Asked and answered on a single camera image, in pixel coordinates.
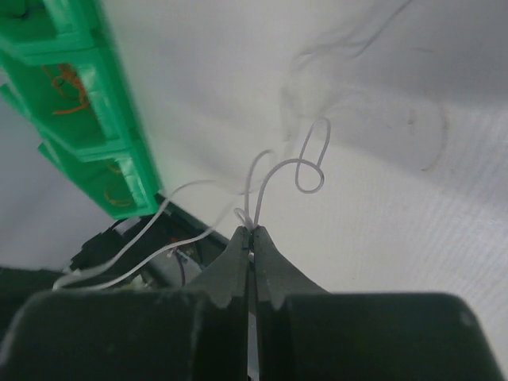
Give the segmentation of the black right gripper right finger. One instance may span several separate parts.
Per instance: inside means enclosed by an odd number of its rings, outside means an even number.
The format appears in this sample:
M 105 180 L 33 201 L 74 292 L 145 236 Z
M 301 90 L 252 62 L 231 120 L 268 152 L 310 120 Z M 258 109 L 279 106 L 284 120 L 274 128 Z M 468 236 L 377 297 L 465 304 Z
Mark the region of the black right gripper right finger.
M 297 295 L 327 294 L 298 270 L 275 246 L 267 229 L 252 232 L 256 330 L 261 380 L 294 376 L 294 347 L 288 300 Z

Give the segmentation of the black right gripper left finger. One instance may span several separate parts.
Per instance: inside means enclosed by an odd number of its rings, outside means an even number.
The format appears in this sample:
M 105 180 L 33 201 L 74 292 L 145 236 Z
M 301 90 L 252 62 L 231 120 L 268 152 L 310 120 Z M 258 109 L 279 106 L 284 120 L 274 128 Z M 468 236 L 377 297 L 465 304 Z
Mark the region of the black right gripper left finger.
M 192 283 L 191 380 L 248 378 L 249 237 L 238 227 L 222 254 Z

